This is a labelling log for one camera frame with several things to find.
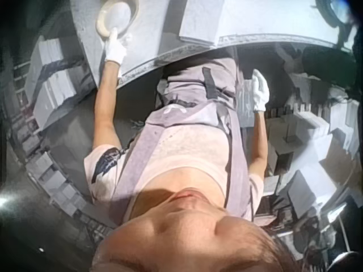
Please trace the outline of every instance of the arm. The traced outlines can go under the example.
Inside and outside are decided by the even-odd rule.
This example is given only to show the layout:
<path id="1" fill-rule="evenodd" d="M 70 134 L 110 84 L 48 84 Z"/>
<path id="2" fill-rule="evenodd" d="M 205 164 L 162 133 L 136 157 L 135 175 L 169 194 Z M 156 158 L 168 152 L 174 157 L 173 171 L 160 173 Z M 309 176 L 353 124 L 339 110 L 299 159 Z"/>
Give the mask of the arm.
<path id="1" fill-rule="evenodd" d="M 254 140 L 252 143 L 252 160 L 249 173 L 253 173 L 264 179 L 267 167 L 267 134 L 265 117 L 263 112 L 255 113 Z"/>
<path id="2" fill-rule="evenodd" d="M 113 125 L 119 69 L 120 65 L 116 62 L 108 61 L 104 65 L 102 80 L 95 103 L 93 149 L 100 145 L 113 145 L 121 148 L 120 140 Z"/>
<path id="3" fill-rule="evenodd" d="M 249 172 L 264 180 L 268 152 L 264 112 L 266 111 L 265 104 L 269 100 L 269 89 L 265 78 L 257 70 L 254 70 L 252 76 L 252 89 L 255 102 L 255 128 Z"/>
<path id="4" fill-rule="evenodd" d="M 111 31 L 105 44 L 105 65 L 95 103 L 95 132 L 93 149 L 100 145 L 121 148 L 120 140 L 113 125 L 116 106 L 117 77 L 126 56 L 126 48 L 117 40 L 117 29 Z"/>

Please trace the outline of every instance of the workbench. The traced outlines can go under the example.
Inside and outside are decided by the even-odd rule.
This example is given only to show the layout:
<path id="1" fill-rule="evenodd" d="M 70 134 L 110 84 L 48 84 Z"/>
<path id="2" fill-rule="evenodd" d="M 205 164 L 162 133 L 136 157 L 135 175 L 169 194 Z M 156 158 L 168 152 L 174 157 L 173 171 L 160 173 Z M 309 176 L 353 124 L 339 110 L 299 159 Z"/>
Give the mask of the workbench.
<path id="1" fill-rule="evenodd" d="M 98 13 L 105 0 L 70 0 L 79 42 L 97 85 L 104 60 L 104 40 L 96 31 Z M 293 42 L 333 48 L 339 28 L 331 27 L 315 0 L 226 0 L 219 23 L 217 47 L 179 39 L 187 0 L 139 0 L 138 14 L 128 29 L 133 38 L 122 65 L 119 87 L 168 63 L 231 45 Z M 356 28 L 342 50 L 350 51 Z"/>

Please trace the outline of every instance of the lips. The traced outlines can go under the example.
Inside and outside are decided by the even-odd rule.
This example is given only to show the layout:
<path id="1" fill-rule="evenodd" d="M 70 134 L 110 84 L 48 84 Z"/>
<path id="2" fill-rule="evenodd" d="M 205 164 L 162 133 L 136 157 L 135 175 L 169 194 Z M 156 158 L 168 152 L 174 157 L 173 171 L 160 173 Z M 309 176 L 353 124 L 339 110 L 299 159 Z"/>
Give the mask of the lips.
<path id="1" fill-rule="evenodd" d="M 199 192 L 196 189 L 184 189 L 178 193 L 176 193 L 170 200 L 169 202 L 172 201 L 176 201 L 177 199 L 181 199 L 181 198 L 189 198 L 189 197 L 194 197 L 194 198 L 199 198 L 203 201 L 205 201 L 206 203 L 210 203 L 209 200 L 206 198 L 205 195 L 203 195 L 201 192 Z"/>

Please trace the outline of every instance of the printed graphic on shirt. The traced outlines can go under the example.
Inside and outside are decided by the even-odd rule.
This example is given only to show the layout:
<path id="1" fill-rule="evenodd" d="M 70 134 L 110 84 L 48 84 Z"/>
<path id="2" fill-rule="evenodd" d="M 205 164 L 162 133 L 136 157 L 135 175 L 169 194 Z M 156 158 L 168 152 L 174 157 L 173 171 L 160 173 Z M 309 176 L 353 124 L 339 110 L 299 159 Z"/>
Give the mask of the printed graphic on shirt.
<path id="1" fill-rule="evenodd" d="M 117 161 L 121 158 L 123 154 L 125 154 L 125 150 L 119 150 L 116 147 L 107 150 L 97 161 L 91 184 L 94 184 L 96 182 L 97 176 L 99 174 L 102 174 L 102 176 L 104 176 L 112 167 L 116 166 Z"/>

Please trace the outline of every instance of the round plate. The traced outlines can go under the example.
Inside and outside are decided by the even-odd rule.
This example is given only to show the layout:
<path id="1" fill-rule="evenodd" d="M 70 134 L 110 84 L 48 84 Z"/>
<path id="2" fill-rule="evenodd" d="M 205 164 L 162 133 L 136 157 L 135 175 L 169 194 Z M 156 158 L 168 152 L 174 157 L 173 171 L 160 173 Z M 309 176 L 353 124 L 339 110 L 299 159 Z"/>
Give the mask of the round plate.
<path id="1" fill-rule="evenodd" d="M 135 20 L 138 13 L 138 0 L 108 0 L 100 10 L 96 28 L 103 37 L 109 37 L 111 29 L 123 35 Z"/>

